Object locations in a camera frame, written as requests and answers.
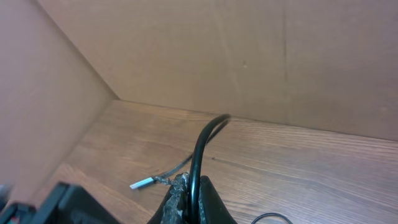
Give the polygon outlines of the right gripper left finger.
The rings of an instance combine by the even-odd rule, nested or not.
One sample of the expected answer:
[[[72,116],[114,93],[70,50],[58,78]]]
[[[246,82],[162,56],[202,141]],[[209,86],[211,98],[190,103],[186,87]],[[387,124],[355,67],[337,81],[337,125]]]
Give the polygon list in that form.
[[[169,185],[163,201],[148,224],[184,224],[187,222],[187,184],[188,172],[175,176],[174,179],[156,177],[156,181]]]

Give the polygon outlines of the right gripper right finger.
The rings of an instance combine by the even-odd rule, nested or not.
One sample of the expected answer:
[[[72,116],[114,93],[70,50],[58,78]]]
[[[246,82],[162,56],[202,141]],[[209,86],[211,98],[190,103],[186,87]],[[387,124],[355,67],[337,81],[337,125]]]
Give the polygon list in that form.
[[[199,195],[200,224],[237,224],[208,176],[201,176]]]

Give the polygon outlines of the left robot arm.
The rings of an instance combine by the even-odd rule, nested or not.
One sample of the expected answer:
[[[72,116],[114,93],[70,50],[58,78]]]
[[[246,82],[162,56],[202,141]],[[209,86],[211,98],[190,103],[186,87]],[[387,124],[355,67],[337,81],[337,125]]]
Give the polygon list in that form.
[[[1,200],[1,224],[119,224],[82,186],[59,182],[39,207]]]

